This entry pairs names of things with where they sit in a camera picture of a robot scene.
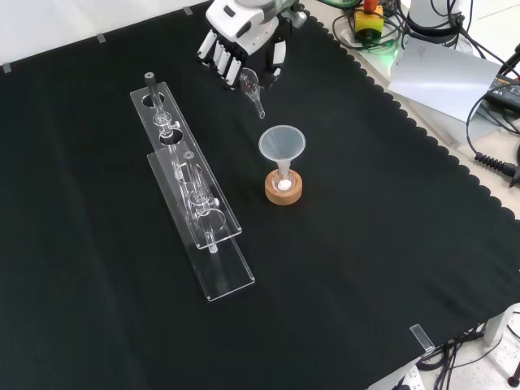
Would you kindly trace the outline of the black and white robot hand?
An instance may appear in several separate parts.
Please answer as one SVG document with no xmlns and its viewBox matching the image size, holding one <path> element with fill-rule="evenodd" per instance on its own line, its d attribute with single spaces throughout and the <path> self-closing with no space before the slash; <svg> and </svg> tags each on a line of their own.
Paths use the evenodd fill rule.
<svg viewBox="0 0 520 390">
<path fill-rule="evenodd" d="M 257 74 L 260 85 L 268 88 L 284 68 L 288 37 L 303 26 L 307 14 L 298 1 L 213 1 L 206 19 L 210 30 L 197 60 L 223 80 L 227 89 L 235 89 L 248 60 L 263 52 L 266 64 Z"/>
</svg>

